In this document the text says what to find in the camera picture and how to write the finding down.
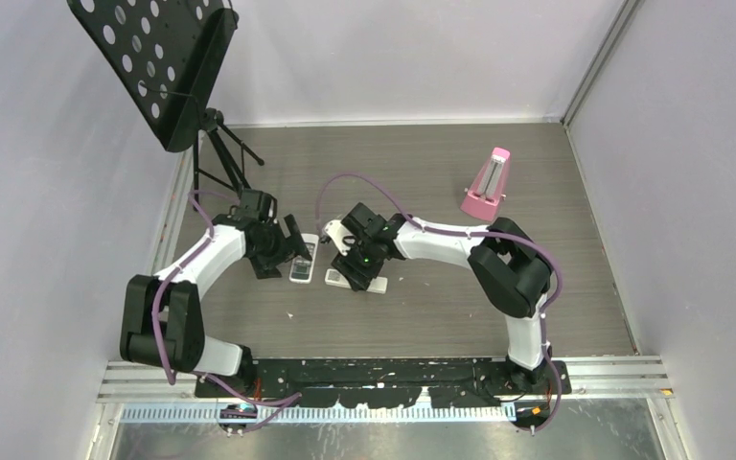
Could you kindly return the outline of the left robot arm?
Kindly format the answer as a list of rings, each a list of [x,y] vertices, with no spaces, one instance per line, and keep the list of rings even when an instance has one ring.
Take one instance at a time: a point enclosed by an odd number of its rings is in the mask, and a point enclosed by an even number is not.
[[[294,215],[277,217],[276,198],[245,189],[230,211],[210,218],[202,237],[175,262],[152,275],[136,275],[126,286],[120,333],[123,360],[178,373],[218,376],[230,395],[247,395],[256,381],[245,364],[246,347],[205,332],[201,300],[230,266],[247,260],[257,279],[281,275],[280,265],[311,254]]]

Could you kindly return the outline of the long white remote control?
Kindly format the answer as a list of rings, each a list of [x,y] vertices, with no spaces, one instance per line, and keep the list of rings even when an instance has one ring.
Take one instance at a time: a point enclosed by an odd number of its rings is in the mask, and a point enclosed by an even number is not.
[[[324,281],[327,286],[336,288],[348,288],[353,291],[366,291],[375,294],[384,294],[387,291],[388,280],[385,277],[377,277],[368,284],[361,284],[346,277],[339,271],[329,268],[326,271]]]

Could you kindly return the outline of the small white remote control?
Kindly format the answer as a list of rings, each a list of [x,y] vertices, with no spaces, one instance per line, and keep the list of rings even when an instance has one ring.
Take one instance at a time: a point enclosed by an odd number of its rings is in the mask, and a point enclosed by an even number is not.
[[[295,284],[307,285],[311,282],[314,263],[319,245],[319,237],[314,234],[304,233],[303,242],[310,255],[309,259],[297,256],[291,264],[289,280]]]

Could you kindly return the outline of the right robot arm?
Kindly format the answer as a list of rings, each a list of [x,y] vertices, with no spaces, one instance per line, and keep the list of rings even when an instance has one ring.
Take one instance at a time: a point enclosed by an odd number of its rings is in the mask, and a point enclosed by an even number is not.
[[[512,220],[457,226],[403,213],[384,218],[360,202],[345,217],[326,223],[323,232],[338,251],[333,269],[353,291],[368,290],[390,260],[427,260],[470,270],[505,317],[505,368],[512,386],[528,394],[546,382],[549,347],[543,341],[541,308],[553,267]]]

